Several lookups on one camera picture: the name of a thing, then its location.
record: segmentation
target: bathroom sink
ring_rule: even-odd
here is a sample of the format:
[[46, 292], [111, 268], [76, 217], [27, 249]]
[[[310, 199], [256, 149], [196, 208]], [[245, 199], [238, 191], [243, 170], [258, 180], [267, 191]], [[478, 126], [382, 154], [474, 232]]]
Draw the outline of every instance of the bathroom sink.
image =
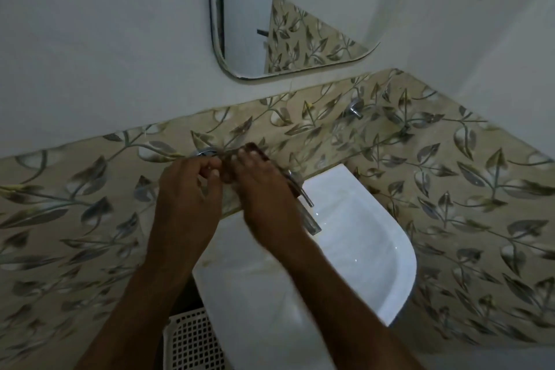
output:
[[[308, 179], [303, 188], [322, 228], [314, 240], [380, 320], [391, 324], [416, 275], [406, 234], [342, 164]], [[234, 368], [334, 368], [293, 283], [253, 239], [242, 212], [220, 221], [193, 276]]]

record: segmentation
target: forearm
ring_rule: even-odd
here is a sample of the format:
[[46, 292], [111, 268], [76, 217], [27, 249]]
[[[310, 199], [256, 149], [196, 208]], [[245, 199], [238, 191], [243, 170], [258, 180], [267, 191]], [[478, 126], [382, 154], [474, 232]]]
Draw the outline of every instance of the forearm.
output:
[[305, 239], [280, 261], [320, 329], [338, 369], [422, 367]]
[[[193, 265], [188, 265], [189, 273]], [[183, 283], [170, 269], [145, 262], [76, 370], [152, 369], [160, 335]]]

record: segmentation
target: person's right hand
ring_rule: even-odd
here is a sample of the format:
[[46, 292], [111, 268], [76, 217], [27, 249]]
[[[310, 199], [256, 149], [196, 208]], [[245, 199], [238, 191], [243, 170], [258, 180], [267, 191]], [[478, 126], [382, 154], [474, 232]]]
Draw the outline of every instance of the person's right hand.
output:
[[232, 166], [247, 225], [262, 247], [283, 262], [309, 238], [287, 180], [254, 151], [240, 149]]

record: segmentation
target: hand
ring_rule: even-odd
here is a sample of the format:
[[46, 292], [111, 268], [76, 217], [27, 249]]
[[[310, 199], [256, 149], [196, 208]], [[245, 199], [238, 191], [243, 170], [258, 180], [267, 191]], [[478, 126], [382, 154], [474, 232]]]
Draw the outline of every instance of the hand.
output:
[[[216, 157], [174, 161], [160, 177], [154, 224], [145, 264], [185, 283], [212, 239], [221, 218], [222, 183]], [[208, 179], [200, 190], [199, 175]]]
[[254, 151], [240, 149], [232, 166], [247, 225], [262, 247], [283, 263], [309, 239], [287, 180]]

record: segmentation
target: person's left hand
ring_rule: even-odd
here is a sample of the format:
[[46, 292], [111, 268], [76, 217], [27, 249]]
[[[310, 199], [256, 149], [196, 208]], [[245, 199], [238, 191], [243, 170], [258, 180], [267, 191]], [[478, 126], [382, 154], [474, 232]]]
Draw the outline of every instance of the person's left hand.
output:
[[[221, 218], [220, 170], [218, 158], [195, 157], [174, 161], [160, 177], [145, 264], [178, 284], [188, 279]], [[208, 179], [206, 196], [199, 175]]]

